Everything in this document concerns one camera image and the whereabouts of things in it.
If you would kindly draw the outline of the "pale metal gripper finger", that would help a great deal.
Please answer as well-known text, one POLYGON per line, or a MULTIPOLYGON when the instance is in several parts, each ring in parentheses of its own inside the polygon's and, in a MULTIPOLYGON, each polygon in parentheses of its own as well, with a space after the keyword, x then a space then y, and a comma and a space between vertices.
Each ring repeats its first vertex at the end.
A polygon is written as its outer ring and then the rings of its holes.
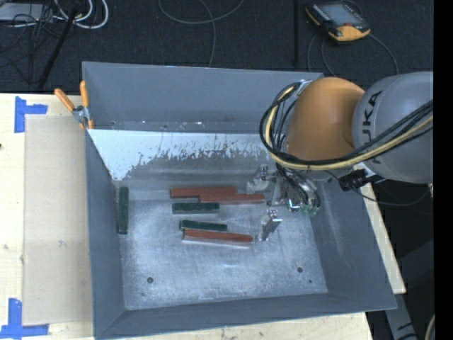
POLYGON ((268 214, 261 220, 258 239, 261 242, 267 241, 281 223, 282 217, 279 212, 276 209, 268 209, 268 214))
POLYGON ((254 194, 268 189, 275 178, 275 172, 268 164, 261 164, 255 171, 253 178, 246 184, 246 193, 254 194))

